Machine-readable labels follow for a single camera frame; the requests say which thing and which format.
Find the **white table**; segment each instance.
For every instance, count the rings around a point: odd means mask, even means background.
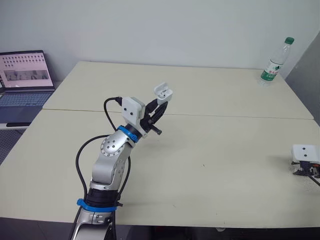
[[[320,189],[290,167],[293,144],[319,143],[313,120],[169,114],[157,126],[132,152],[117,224],[320,227]],[[0,217],[72,222],[76,153],[110,132],[103,112],[42,110],[0,166]],[[100,143],[80,158],[87,183]]]
[[[313,119],[278,75],[272,85],[257,83],[261,70],[174,67],[79,62],[61,83],[44,109],[103,111],[109,97],[155,98],[162,82],[174,91],[167,114]],[[117,104],[108,106],[119,112]]]

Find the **bottle cap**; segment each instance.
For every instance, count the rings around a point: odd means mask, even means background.
[[[295,39],[293,37],[287,37],[284,42],[286,44],[290,44],[291,45],[291,44],[294,43],[294,41],[295,41]]]

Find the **blue cable tie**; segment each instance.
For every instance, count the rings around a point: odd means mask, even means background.
[[[78,201],[76,201],[76,204],[78,206],[81,206],[83,209],[90,211],[90,212],[97,212],[97,213],[111,213],[117,210],[116,206],[110,206],[110,207],[94,207],[89,206],[85,203],[85,201],[82,198],[79,198]]]

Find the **blue ring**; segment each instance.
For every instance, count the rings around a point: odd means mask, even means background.
[[[118,127],[118,130],[121,130],[125,135],[127,135],[132,141],[134,141],[135,143],[137,143],[138,137],[137,135],[133,134],[132,132],[130,132],[128,129],[126,129],[124,126],[120,125]]]
[[[97,212],[97,213],[111,213],[117,210],[116,206],[111,206],[111,207],[93,207],[93,206],[88,206],[85,201],[82,198],[79,198],[78,201],[76,201],[76,204],[78,206],[83,207],[83,209],[90,211],[90,212]]]

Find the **laptop screen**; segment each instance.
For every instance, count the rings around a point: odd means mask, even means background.
[[[0,81],[6,90],[54,88],[42,50],[0,53]]]

